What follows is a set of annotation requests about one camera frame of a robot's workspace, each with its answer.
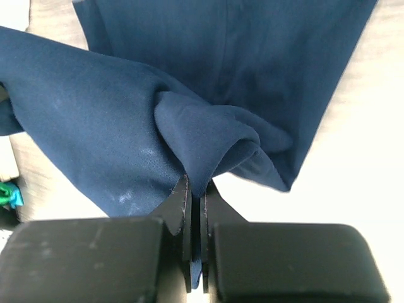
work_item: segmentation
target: teal object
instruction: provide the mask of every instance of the teal object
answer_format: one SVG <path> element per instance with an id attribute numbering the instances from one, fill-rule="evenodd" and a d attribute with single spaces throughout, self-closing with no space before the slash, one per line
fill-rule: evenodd
<path id="1" fill-rule="evenodd" d="M 17 206 L 23 206 L 23 196 L 21 195 L 21 191 L 18 186 L 12 182 L 6 182 L 5 184 L 13 190 L 13 193 L 8 201 L 9 206 L 14 210 L 17 208 Z"/>

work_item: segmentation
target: navy blue fabric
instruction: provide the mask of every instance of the navy blue fabric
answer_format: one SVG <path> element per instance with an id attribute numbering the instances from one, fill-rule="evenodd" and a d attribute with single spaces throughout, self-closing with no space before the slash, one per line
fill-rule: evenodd
<path id="1" fill-rule="evenodd" d="M 0 27 L 0 135 L 26 131 L 112 217 L 183 173 L 197 196 L 224 172 L 289 191 L 375 3 L 84 0 L 91 51 Z"/>

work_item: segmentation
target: garment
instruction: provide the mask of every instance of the garment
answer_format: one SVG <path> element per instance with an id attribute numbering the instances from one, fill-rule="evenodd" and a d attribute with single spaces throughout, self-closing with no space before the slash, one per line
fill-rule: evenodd
<path id="1" fill-rule="evenodd" d="M 0 135 L 26 131 L 112 217 L 184 173 L 197 196 L 224 172 L 289 191 L 375 3 L 84 0 L 91 51 L 0 28 Z"/>

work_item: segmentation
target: beige table surface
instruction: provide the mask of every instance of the beige table surface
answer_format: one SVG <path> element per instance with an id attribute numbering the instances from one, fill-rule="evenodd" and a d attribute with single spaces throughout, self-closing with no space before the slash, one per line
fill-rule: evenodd
<path id="1" fill-rule="evenodd" d="M 69 0 L 32 0 L 29 32 L 86 48 Z M 392 295 L 404 302 L 404 0 L 379 0 L 288 194 L 222 175 L 222 195 L 247 219 L 333 222 L 367 239 Z M 25 134 L 11 137 L 25 220 L 104 213 Z"/>

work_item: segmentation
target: green object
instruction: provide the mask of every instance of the green object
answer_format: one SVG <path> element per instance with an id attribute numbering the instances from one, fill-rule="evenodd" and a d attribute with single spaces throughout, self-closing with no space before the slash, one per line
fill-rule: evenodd
<path id="1" fill-rule="evenodd" d="M 0 182 L 0 206 L 7 205 L 13 197 L 13 189 Z"/>

